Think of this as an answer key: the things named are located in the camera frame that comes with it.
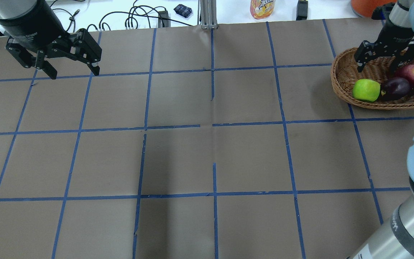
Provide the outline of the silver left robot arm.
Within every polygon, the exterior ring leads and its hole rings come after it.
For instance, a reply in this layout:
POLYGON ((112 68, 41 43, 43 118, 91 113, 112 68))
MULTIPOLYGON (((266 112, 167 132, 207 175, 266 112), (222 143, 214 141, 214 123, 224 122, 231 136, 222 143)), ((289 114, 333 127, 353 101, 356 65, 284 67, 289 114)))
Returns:
MULTIPOLYGON (((385 4, 398 0, 350 0, 352 11, 360 17, 386 19, 385 4)), ((198 22, 202 28, 217 28, 216 0, 198 0, 198 22)), ((68 58, 87 65, 99 75, 102 48, 87 28, 69 33, 45 0, 0 0, 0 26, 11 37, 7 51, 24 68, 41 69, 55 80, 58 71, 45 59, 68 58)))

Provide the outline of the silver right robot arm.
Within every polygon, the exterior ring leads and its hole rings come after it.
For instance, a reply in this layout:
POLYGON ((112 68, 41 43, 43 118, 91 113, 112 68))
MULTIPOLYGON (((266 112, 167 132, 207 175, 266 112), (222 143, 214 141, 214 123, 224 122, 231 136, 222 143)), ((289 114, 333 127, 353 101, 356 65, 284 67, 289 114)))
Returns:
MULTIPOLYGON (((414 0, 398 0, 378 39, 363 41, 354 54, 361 72, 367 62, 394 57, 390 69, 414 59, 414 0)), ((414 144, 407 156, 410 197, 356 251, 352 259, 414 259, 414 144)))

